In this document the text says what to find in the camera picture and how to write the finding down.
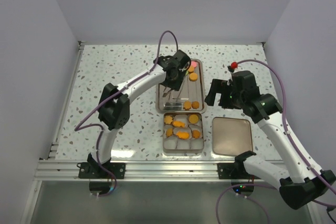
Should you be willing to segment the orange swirl round cookie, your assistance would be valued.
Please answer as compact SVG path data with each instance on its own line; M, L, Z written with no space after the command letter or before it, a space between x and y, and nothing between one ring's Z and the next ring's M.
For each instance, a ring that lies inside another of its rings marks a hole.
M197 101L192 102L192 108L198 109L199 107L200 107L199 102L197 102Z

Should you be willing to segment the steel serving tongs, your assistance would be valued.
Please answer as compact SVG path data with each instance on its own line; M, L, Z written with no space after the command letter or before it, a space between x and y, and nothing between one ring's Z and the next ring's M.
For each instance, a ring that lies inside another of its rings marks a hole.
M181 111L182 99L181 93L168 87L162 87L160 94L160 108L163 111Z

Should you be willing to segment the orange dotted round cookie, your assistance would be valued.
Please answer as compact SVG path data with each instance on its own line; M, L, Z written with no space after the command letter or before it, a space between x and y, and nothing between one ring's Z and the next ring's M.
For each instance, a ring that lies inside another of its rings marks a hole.
M191 114L191 115L188 116L188 121L191 124L196 124L199 121L199 117L198 117L197 114Z

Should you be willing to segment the gold tin lid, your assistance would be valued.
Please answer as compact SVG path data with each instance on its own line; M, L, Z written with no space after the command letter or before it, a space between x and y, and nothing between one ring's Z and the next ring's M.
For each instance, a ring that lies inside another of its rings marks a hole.
M212 121L213 152L237 156L253 150L251 124L248 120L216 117Z

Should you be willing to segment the plain orange round cookie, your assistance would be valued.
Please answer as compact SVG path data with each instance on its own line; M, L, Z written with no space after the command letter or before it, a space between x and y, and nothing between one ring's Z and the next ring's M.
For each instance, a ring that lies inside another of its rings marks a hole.
M197 138L200 138L200 137L201 137L201 132L200 131L198 131L198 130L193 130L192 131L192 138L197 139Z

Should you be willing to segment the gold square cookie tin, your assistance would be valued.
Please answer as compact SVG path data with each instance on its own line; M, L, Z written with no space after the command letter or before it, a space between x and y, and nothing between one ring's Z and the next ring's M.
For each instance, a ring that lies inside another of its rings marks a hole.
M171 155L199 154L204 149L202 115L171 112L163 117L163 150Z

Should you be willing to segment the orange fish cookie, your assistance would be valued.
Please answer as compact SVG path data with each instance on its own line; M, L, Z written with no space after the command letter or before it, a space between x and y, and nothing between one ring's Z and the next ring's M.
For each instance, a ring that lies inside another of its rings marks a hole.
M181 121L173 121L172 125L174 127L186 127L186 124L184 122L181 122Z
M190 138L190 134L188 132L178 131L175 135L182 140L188 140Z

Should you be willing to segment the orange ridged flower cookie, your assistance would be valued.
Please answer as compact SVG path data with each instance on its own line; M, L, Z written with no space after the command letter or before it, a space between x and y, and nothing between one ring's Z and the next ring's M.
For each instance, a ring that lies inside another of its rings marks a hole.
M174 132L173 132L173 128L170 127L166 130L166 137L170 137L170 136L173 136L174 135Z

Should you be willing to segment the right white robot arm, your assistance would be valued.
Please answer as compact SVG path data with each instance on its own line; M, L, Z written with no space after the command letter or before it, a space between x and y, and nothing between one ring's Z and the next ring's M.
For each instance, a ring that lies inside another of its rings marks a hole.
M335 182L333 171L322 169L290 131L277 99L269 93L260 93L250 71L232 73L229 80L213 79L205 103L213 106L217 94L220 94L220 107L241 109L258 125L286 166L281 169L253 151L246 151L235 157L236 176L254 175L264 180L279 190L284 202L294 210L322 196Z

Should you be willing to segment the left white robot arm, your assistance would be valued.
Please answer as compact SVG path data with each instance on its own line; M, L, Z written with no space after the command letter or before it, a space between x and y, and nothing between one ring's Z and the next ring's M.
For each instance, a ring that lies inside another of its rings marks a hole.
M190 57L178 50L172 56L159 56L151 68L128 81L116 86L111 83L105 85L98 108L98 119L103 123L102 132L97 139L95 150L88 156L92 174L97 178L107 176L112 146L118 130L124 127L130 118L131 103L158 84L178 91L190 64Z

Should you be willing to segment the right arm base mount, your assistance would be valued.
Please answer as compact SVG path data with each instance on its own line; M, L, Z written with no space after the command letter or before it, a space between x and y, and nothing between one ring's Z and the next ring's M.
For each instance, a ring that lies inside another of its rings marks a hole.
M234 163L217 163L219 179L251 179L253 175L246 172L243 165Z

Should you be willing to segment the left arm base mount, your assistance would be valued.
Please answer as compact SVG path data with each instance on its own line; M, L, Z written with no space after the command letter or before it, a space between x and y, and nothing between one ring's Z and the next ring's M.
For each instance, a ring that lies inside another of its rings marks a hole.
M80 179L107 179L111 175L103 170L97 163L92 165L88 162L77 163ZM125 163L106 163L104 168L111 172L116 179L124 179Z

